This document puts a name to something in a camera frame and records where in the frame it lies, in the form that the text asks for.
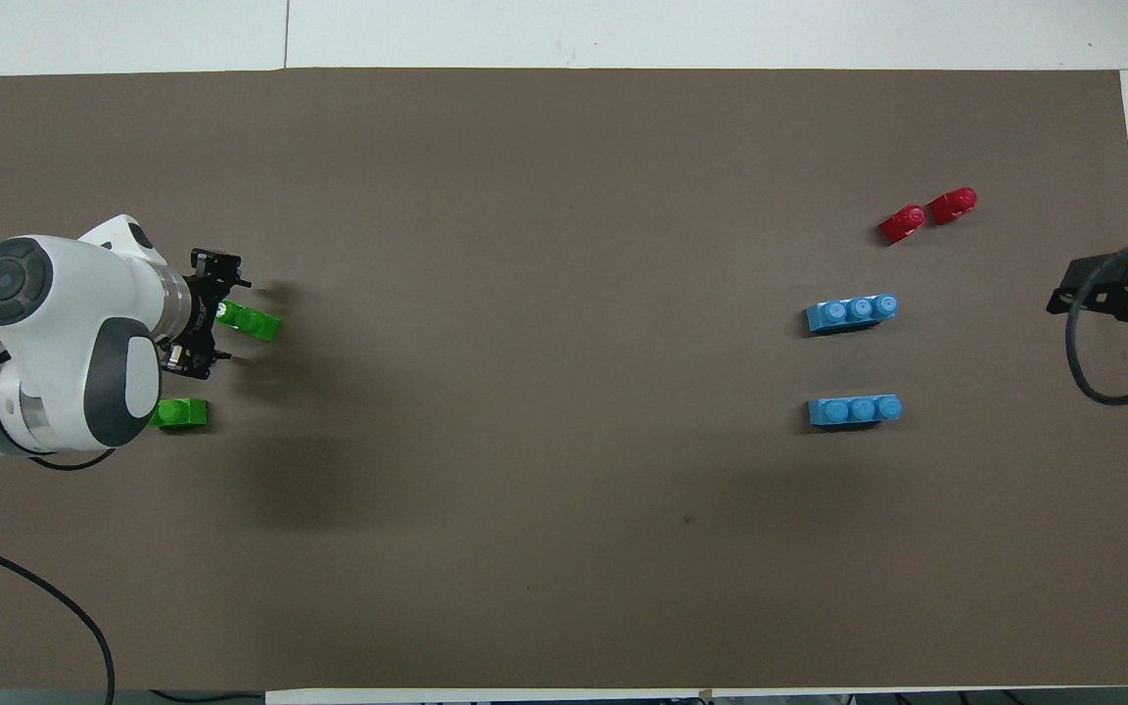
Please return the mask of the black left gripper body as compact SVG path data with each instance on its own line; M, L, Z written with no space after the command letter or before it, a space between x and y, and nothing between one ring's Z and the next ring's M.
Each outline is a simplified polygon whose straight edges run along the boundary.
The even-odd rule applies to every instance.
M171 340L171 347L215 350L215 309L224 300L224 287L192 284L191 277L184 281L191 296L191 316Z

